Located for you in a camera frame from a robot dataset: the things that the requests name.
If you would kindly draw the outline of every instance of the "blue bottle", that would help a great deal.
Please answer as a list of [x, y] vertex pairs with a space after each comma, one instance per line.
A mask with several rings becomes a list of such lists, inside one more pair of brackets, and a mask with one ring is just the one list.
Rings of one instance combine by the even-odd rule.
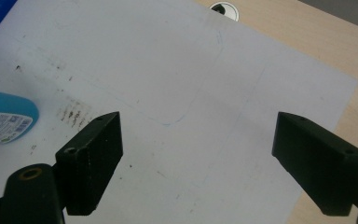
[[39, 113], [33, 102], [0, 92], [0, 144], [25, 135], [38, 118]]

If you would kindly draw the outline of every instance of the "bottle label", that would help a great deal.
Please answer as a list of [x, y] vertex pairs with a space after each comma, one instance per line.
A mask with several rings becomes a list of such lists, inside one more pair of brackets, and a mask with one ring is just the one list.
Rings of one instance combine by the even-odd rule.
[[0, 113], [0, 144], [19, 137], [32, 124], [33, 119], [23, 115]]

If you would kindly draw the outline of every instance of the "white paper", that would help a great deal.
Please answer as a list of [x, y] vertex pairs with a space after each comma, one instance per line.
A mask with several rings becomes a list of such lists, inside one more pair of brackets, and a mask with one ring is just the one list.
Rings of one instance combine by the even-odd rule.
[[120, 111], [124, 157], [98, 209], [67, 223], [285, 223], [300, 187], [271, 156], [278, 111], [334, 130], [355, 85], [190, 0], [19, 1], [0, 26], [0, 91], [40, 119], [0, 146], [0, 197]]

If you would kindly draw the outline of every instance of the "round hole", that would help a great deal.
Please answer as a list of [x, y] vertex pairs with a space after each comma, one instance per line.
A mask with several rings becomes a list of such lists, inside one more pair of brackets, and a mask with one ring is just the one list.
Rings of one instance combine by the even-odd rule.
[[68, 153], [68, 154], [75, 154], [77, 152], [77, 148], [75, 147], [68, 147], [65, 151], [65, 153]]
[[42, 174], [42, 169], [39, 167], [28, 169], [22, 172], [19, 176], [20, 180], [30, 180]]
[[234, 7], [231, 3], [228, 2], [218, 2], [210, 6], [210, 9], [229, 17], [234, 21], [238, 21], [240, 18], [240, 13], [238, 12], [237, 8]]
[[354, 153], [354, 151], [353, 151], [353, 150], [351, 150], [351, 149], [347, 149], [347, 150], [345, 150], [345, 153], [347, 153], [348, 155], [351, 155], [351, 154], [353, 154], [353, 153]]
[[222, 6], [222, 4], [218, 4], [218, 5], [214, 6], [214, 7], [212, 7], [211, 10], [214, 10], [214, 11], [216, 11], [216, 12], [222, 14], [222, 15], [224, 15], [226, 13], [226, 10]]

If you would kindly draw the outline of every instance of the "wooden table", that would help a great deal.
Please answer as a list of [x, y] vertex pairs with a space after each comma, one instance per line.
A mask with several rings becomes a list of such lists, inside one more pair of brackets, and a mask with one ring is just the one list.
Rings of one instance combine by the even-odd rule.
[[[196, 0], [209, 7], [217, 1]], [[239, 22], [358, 79], [358, 26], [296, 0], [231, 0]], [[358, 147], [358, 86], [340, 118], [335, 134]], [[287, 223], [353, 224], [349, 217], [326, 217], [306, 193], [299, 198]]]

